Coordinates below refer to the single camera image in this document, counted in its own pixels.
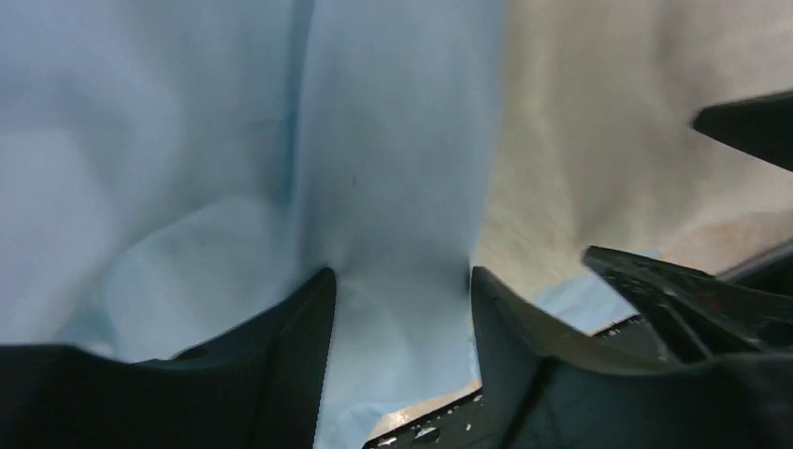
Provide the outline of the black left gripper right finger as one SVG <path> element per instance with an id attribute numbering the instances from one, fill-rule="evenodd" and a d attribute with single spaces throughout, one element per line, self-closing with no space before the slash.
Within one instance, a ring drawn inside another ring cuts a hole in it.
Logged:
<path id="1" fill-rule="evenodd" d="M 471 306 L 497 448 L 788 448 L 790 355 L 674 365 L 608 346 L 485 268 Z"/>

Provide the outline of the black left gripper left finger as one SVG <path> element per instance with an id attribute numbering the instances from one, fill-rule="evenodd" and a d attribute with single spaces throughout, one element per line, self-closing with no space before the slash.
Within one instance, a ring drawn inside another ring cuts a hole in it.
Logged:
<path id="1" fill-rule="evenodd" d="M 336 304 L 332 270 L 169 360 L 1 349 L 5 448 L 310 448 Z"/>

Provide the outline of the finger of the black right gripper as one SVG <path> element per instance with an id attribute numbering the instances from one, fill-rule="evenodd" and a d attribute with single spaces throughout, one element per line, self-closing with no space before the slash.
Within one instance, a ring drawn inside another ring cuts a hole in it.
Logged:
<path id="1" fill-rule="evenodd" d="M 630 303 L 683 363 L 792 351 L 791 297 L 602 247 L 587 248 L 583 263 Z"/>
<path id="2" fill-rule="evenodd" d="M 735 150 L 792 169 L 792 92 L 784 91 L 702 109 L 692 128 Z"/>

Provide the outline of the green and blue pillowcase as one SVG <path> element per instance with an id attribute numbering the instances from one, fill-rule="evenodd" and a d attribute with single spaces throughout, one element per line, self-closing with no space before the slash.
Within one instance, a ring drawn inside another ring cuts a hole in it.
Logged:
<path id="1" fill-rule="evenodd" d="M 322 266 L 321 448 L 479 367 L 503 1 L 5 1 L 1 340 L 167 357 Z"/>

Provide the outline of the cream yellow pillow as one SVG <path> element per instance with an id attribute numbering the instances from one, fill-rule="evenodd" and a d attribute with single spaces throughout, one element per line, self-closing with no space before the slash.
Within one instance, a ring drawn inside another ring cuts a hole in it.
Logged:
<path id="1" fill-rule="evenodd" d="M 512 1 L 477 260 L 523 297 L 588 245 L 718 272 L 792 235 L 792 177 L 693 132 L 792 84 L 788 1 Z"/>

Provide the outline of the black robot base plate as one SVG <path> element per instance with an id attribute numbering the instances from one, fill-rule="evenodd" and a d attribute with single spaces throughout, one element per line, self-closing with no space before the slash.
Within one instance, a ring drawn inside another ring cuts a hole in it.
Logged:
<path id="1" fill-rule="evenodd" d="M 792 247 L 790 244 L 785 244 L 714 277 L 722 282 L 792 298 Z M 619 295 L 609 285 L 608 288 Z M 626 353 L 674 365 L 693 365 L 730 355 L 790 355 L 792 358 L 792 351 L 741 353 L 719 355 L 686 364 L 667 348 L 636 309 L 627 319 L 587 337 Z M 493 442 L 493 429 L 486 420 L 484 404 L 482 382 L 482 386 L 474 392 L 384 433 L 381 437 L 371 440 L 369 446 L 372 448 L 497 448 Z"/>

